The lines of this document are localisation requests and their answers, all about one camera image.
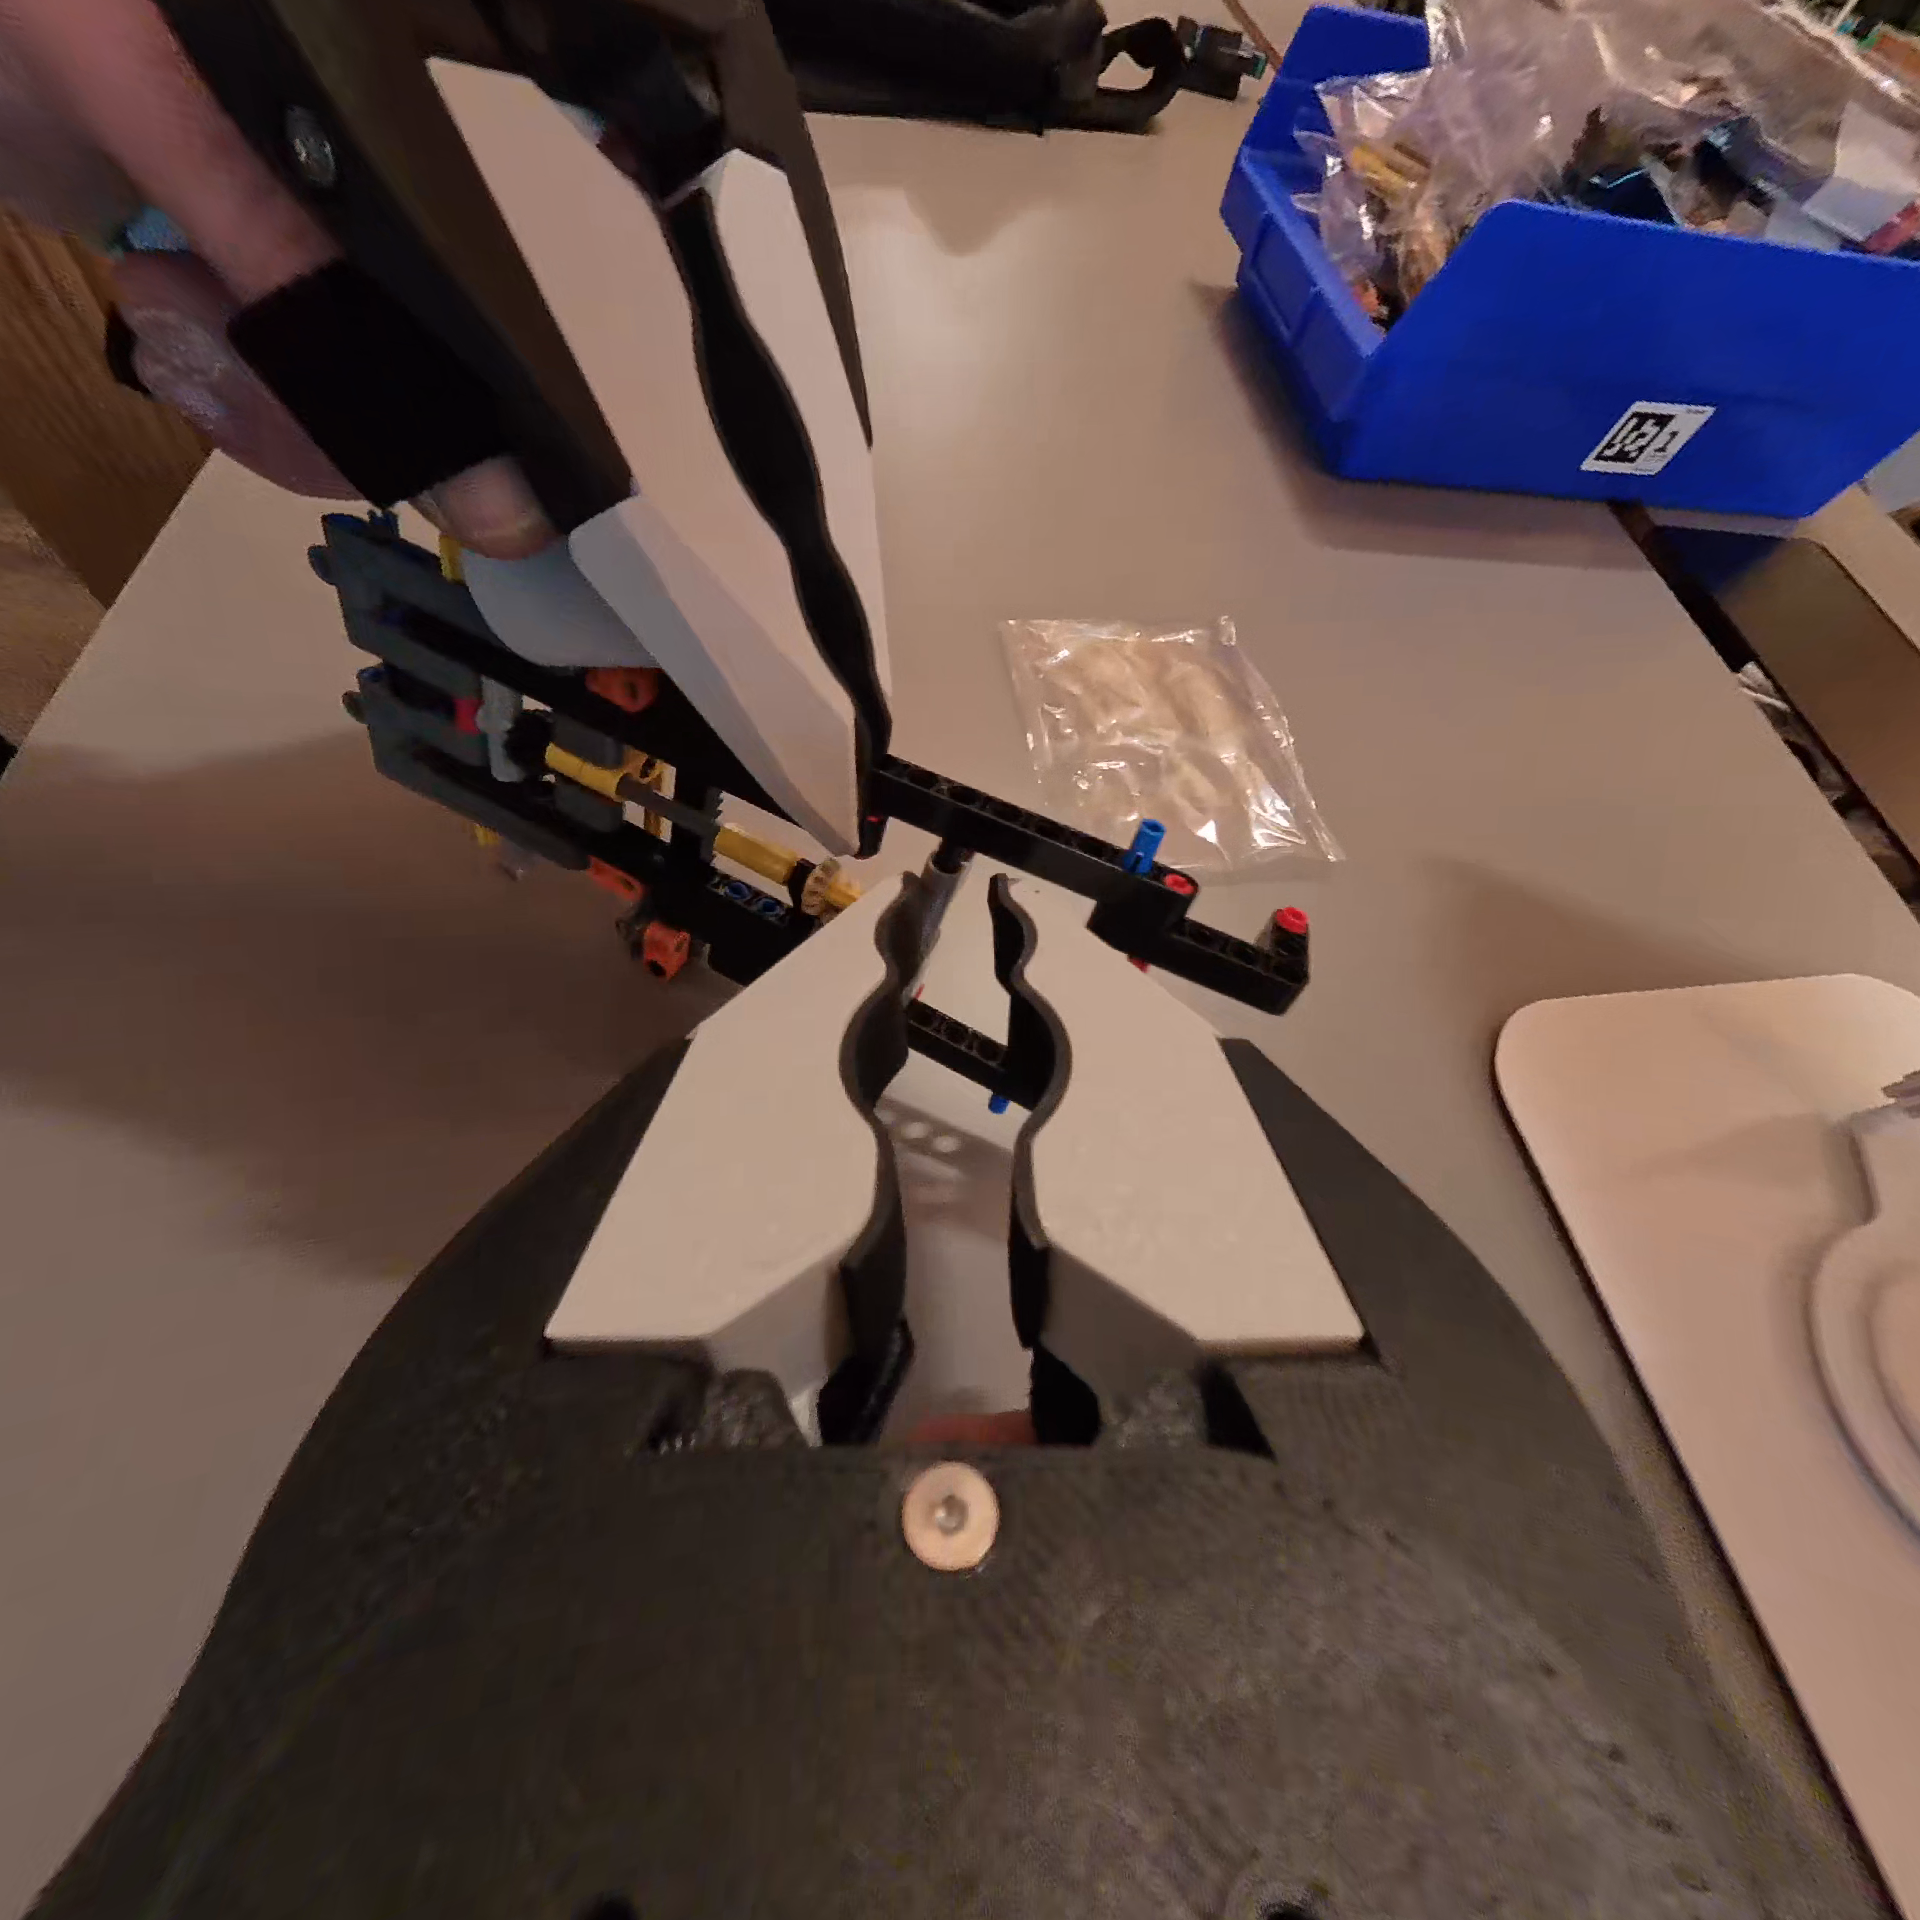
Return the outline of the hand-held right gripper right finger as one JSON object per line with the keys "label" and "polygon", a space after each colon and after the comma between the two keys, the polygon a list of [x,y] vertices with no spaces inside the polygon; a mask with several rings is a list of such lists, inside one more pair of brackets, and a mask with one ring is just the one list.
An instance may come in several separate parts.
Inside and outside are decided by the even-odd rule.
{"label": "hand-held right gripper right finger", "polygon": [[1169,1375],[1361,1354],[1361,1312],[1211,1021],[1032,882],[995,877],[991,919],[1039,1439],[1088,1444]]}

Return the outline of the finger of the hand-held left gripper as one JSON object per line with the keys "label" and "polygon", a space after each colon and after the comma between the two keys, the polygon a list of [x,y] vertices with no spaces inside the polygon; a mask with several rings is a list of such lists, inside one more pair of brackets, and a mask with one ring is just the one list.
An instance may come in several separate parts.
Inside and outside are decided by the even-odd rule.
{"label": "finger of the hand-held left gripper", "polygon": [[736,333],[722,442],[780,540],[812,647],[855,708],[889,708],[874,424],[825,175],[774,40],[712,40],[707,60],[718,154],[695,193]]}
{"label": "finger of the hand-held left gripper", "polygon": [[663,368],[642,381],[655,438],[628,494],[559,527],[555,560],[488,560],[478,598],[503,640],[555,664],[651,664],[768,801],[836,854],[858,850],[859,788],[892,740],[812,647],[774,527],[718,420],[736,342],[698,182],[718,154],[707,56],[543,56],[543,88],[646,200],[671,265]]}

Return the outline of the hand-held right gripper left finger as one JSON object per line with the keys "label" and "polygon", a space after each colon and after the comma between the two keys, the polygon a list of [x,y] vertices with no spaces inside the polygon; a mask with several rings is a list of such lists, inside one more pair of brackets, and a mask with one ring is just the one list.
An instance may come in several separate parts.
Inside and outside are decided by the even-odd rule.
{"label": "hand-held right gripper left finger", "polygon": [[812,1399],[872,1442],[915,1341],[906,1210],[879,1103],[908,1054],[926,882],[872,886],[688,1037],[545,1336],[698,1360]]}

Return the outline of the black lego technic assembly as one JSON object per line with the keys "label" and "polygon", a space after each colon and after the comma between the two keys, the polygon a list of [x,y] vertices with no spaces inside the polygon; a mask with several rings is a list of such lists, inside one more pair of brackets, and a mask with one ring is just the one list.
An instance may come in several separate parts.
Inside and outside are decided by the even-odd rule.
{"label": "black lego technic assembly", "polygon": [[[724,817],[729,799],[768,796],[679,692],[642,704],[635,670],[545,664],[506,647],[474,598],[475,560],[409,542],[392,512],[328,513],[306,557],[369,657],[344,706],[376,768],[498,848],[608,889],[625,945],[656,975],[703,957],[751,986],[858,901],[841,862]],[[1087,898],[1092,934],[1140,969],[1267,1015],[1305,991],[1305,916],[1278,912],[1258,941],[1198,920],[1193,877],[1152,850],[1150,829],[1118,848],[894,753],[859,798],[858,856],[881,852],[894,822],[934,836],[910,889],[916,961],[985,856]]]}

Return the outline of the clear bags of lego pieces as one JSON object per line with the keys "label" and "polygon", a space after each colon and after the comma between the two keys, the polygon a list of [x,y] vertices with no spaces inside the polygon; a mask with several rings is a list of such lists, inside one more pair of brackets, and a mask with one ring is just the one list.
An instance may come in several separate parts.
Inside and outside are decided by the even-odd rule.
{"label": "clear bags of lego pieces", "polygon": [[1296,199],[1393,327],[1498,205],[1915,263],[1915,78],[1811,5],[1424,5],[1427,56],[1312,84]]}

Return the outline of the person's left hand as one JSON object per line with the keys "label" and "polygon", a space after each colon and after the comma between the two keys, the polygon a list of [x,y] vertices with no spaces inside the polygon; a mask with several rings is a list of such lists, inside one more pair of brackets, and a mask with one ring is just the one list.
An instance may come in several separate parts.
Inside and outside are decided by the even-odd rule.
{"label": "person's left hand", "polygon": [[560,529],[483,383],[248,141],[156,5],[2,5],[4,204],[113,253],[132,383],[300,496],[409,498],[471,553]]}

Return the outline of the black device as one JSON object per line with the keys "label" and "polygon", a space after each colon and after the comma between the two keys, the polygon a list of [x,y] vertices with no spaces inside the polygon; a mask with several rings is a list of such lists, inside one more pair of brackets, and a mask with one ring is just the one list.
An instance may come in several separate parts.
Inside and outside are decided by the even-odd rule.
{"label": "black device", "polygon": [[1099,2],[768,2],[810,113],[1042,134],[1140,134],[1191,92],[1232,103],[1268,60],[1196,16]]}

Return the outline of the clear plastic bag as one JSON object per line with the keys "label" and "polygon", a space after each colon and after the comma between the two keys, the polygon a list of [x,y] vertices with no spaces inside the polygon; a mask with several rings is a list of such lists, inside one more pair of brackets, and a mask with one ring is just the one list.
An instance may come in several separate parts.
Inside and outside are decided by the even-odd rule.
{"label": "clear plastic bag", "polygon": [[1036,778],[1068,824],[1116,845],[1160,824],[1160,862],[1206,877],[1342,862],[1230,617],[1016,617],[1000,647]]}

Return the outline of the white tray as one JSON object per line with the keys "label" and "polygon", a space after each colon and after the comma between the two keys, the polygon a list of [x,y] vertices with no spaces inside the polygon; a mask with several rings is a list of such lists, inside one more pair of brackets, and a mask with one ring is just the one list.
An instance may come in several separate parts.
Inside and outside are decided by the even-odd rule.
{"label": "white tray", "polygon": [[1809,1284],[1866,1218],[1844,1121],[1919,1066],[1919,998],[1800,975],[1543,998],[1504,1111],[1891,1900],[1919,1900],[1919,1530],[1818,1381]]}

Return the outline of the blue plastic bin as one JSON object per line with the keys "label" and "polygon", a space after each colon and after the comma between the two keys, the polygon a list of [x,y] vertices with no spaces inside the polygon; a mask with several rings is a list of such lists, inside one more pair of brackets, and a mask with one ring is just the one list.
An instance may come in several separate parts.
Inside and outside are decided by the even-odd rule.
{"label": "blue plastic bin", "polygon": [[1424,63],[1418,17],[1310,6],[1232,162],[1239,309],[1332,474],[1798,521],[1915,433],[1911,255],[1510,200],[1379,327],[1296,199],[1316,87]]}

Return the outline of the pale grey flat object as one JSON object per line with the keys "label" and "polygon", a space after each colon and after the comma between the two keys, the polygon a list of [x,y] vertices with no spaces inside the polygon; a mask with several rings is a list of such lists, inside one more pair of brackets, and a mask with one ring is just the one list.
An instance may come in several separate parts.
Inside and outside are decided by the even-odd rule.
{"label": "pale grey flat object", "polygon": [[1919,1074],[1844,1121],[1864,1180],[1864,1223],[1809,1284],[1809,1343],[1830,1412],[1887,1505],[1919,1530],[1915,1281]]}

